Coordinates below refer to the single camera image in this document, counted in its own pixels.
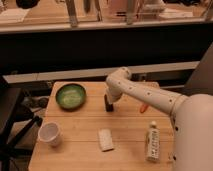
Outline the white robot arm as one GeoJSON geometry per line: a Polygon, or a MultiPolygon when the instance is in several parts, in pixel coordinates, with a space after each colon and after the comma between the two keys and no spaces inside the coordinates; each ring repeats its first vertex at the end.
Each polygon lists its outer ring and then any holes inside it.
{"type": "Polygon", "coordinates": [[[174,130],[172,171],[213,171],[213,95],[186,96],[136,83],[127,67],[109,74],[106,85],[109,104],[126,94],[169,116],[174,130]]]}

